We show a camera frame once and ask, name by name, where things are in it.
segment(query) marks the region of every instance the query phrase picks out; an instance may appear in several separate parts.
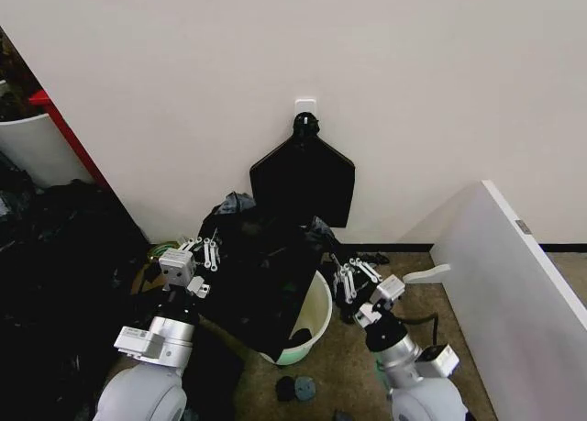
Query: white wall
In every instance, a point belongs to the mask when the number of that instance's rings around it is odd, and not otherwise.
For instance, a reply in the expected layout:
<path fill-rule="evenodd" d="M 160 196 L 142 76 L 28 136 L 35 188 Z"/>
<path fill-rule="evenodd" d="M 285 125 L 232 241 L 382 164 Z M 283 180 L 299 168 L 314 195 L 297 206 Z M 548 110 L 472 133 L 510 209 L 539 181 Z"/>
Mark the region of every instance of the white wall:
<path fill-rule="evenodd" d="M 290 134 L 357 165 L 347 242 L 436 238 L 491 178 L 587 241 L 585 0 L 0 0 L 0 25 L 153 239 L 192 234 Z"/>

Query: robotic hand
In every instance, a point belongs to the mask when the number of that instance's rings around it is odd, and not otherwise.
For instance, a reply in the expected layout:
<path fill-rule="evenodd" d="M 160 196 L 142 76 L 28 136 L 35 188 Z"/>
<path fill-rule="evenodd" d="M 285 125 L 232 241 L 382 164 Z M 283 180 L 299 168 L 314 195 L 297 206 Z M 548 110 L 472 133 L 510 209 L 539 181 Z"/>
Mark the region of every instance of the robotic hand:
<path fill-rule="evenodd" d="M 195 275 L 194 254 L 203 249 L 204 267 L 216 271 L 217 244 L 190 239 L 167 249 L 159 259 L 165 276 L 166 302 L 159 305 L 148 331 L 122 327 L 115 348 L 140 364 L 119 372 L 106 386 L 94 421 L 178 421 L 187 403 L 182 375 L 192 354 L 198 314 L 194 298 L 205 299 L 210 286 Z"/>
<path fill-rule="evenodd" d="M 392 275 L 381 282 L 381 277 L 367 264 L 350 261 L 340 266 L 342 275 L 336 279 L 345 285 L 345 293 L 352 290 L 353 272 L 366 271 L 376 284 L 367 302 L 360 305 L 354 317 L 367 332 L 367 348 L 375 355 L 377 369 L 388 390 L 395 421 L 463 421 L 472 420 L 462 403 L 459 390 L 448 379 L 459 364 L 459 358 L 450 345 L 431 346 L 422 350 L 405 329 L 404 324 L 391 313 L 393 302 L 405 291 L 405 285 Z"/>

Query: black cloth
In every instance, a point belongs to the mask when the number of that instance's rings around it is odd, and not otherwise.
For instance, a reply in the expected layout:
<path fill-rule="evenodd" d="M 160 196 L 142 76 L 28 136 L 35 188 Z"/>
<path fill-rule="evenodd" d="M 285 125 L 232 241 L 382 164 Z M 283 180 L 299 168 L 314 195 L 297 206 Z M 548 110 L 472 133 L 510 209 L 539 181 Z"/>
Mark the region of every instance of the black cloth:
<path fill-rule="evenodd" d="M 230 195 L 232 204 L 234 196 L 241 195 Z M 240 204 L 240 210 L 218 215 L 226 209 L 216 207 L 200 229 L 202 238 L 216 233 L 221 263 L 217 272 L 198 272 L 212 287 L 199 311 L 277 360 L 334 235 L 317 218 L 310 227 L 300 227 L 292 217 L 276 216 L 250 202 Z"/>

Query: black fabric pile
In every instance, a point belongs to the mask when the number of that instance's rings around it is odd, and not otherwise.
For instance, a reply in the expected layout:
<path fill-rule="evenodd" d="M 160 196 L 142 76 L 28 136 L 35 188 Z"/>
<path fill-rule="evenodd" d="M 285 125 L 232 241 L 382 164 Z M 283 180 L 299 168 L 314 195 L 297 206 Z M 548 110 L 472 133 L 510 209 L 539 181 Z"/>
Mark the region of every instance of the black fabric pile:
<path fill-rule="evenodd" d="M 216 233 L 218 272 L 205 272 L 211 294 L 199 312 L 251 348 L 277 360 L 288 346 L 307 290 L 325 251 L 336 242 L 315 217 L 301 227 L 247 195 L 230 194 L 205 219 L 199 236 Z"/>
<path fill-rule="evenodd" d="M 0 153 L 6 419 L 91 416 L 147 249 L 112 193 L 79 181 L 40 191 Z"/>

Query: cable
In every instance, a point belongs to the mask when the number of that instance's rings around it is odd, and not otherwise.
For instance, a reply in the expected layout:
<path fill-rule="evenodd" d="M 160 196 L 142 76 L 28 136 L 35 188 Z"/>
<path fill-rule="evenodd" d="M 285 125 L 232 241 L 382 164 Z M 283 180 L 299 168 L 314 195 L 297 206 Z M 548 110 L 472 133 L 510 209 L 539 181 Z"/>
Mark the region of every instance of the cable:
<path fill-rule="evenodd" d="M 438 342 L 438 313 L 432 313 L 430 316 L 421 317 L 421 318 L 403 318 L 403 317 L 398 317 L 398 316 L 396 316 L 395 318 L 397 318 L 404 325 L 410 325 L 410 326 L 422 325 L 424 323 L 427 323 L 427 322 L 433 320 L 434 325 L 432 326 L 432 344 L 434 346 L 437 345 L 437 342 Z"/>

